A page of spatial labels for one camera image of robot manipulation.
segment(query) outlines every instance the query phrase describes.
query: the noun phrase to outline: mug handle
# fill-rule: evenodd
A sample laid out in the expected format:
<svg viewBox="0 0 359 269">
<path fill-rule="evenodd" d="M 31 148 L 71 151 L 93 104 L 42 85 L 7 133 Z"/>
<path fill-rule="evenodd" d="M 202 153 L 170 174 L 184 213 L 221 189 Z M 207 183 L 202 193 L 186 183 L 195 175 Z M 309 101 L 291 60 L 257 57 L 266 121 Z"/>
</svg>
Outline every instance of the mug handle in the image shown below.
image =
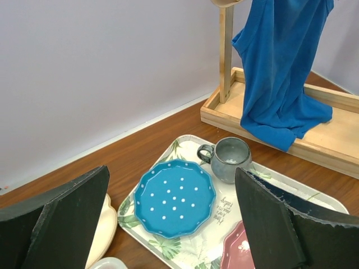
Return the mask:
<svg viewBox="0 0 359 269">
<path fill-rule="evenodd" d="M 201 151 L 207 151 L 211 156 L 208 157 L 208 156 L 202 154 Z M 204 161 L 205 163 L 208 163 L 208 164 L 211 163 L 211 160 L 213 158 L 213 153 L 214 153 L 213 146 L 210 146 L 210 145 L 201 145 L 197 150 L 198 158 L 200 158 L 202 161 Z"/>
</svg>

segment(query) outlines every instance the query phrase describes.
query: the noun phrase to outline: gray mug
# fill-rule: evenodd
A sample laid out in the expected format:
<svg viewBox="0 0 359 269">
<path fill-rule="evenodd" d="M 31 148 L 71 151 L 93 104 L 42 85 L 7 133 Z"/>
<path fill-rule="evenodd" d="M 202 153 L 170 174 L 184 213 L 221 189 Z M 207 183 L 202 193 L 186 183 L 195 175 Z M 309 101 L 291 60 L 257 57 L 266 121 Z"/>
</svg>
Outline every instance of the gray mug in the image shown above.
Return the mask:
<svg viewBox="0 0 359 269">
<path fill-rule="evenodd" d="M 228 184 L 234 184 L 236 169 L 248 168 L 252 163 L 252 155 L 248 144 L 237 137 L 226 137 L 216 145 L 201 145 L 197 156 L 211 165 L 213 174 Z"/>
</svg>

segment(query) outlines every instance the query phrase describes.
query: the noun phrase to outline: white dish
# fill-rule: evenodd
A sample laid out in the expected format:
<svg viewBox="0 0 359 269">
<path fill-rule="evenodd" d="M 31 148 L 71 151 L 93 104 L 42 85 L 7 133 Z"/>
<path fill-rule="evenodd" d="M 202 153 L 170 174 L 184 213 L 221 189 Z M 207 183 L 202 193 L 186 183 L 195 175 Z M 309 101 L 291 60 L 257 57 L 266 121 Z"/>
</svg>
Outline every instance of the white dish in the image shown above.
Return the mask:
<svg viewBox="0 0 359 269">
<path fill-rule="evenodd" d="M 126 265 L 118 258 L 115 257 L 106 257 L 94 265 L 90 269 L 128 269 Z"/>
<path fill-rule="evenodd" d="M 111 245 L 116 228 L 117 212 L 111 206 L 110 196 L 106 194 L 85 269 L 88 269 L 105 255 Z"/>
</svg>

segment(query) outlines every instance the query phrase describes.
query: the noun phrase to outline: blue cloth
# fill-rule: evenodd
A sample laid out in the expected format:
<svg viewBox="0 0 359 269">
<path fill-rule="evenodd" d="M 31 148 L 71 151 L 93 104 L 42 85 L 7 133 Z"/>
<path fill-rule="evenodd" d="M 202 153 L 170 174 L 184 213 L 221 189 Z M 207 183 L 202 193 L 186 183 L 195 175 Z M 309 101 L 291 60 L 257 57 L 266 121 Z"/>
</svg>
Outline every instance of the blue cloth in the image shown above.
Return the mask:
<svg viewBox="0 0 359 269">
<path fill-rule="evenodd" d="M 240 124 L 282 151 L 332 118 L 332 108 L 303 86 L 333 8 L 333 0 L 252 0 L 245 27 L 232 40 L 246 80 Z"/>
</svg>

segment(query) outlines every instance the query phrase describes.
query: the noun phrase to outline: white wall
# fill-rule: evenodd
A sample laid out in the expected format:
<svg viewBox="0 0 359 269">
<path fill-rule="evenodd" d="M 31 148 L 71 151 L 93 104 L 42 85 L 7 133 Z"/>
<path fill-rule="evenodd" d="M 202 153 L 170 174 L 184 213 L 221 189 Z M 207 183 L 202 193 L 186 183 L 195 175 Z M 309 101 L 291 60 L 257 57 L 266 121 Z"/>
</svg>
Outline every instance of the white wall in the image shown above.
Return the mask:
<svg viewBox="0 0 359 269">
<path fill-rule="evenodd" d="M 313 71 L 359 95 L 359 1 L 335 0 L 320 38 Z"/>
<path fill-rule="evenodd" d="M 0 187 L 212 92 L 218 15 L 210 0 L 1 1 Z"/>
</svg>

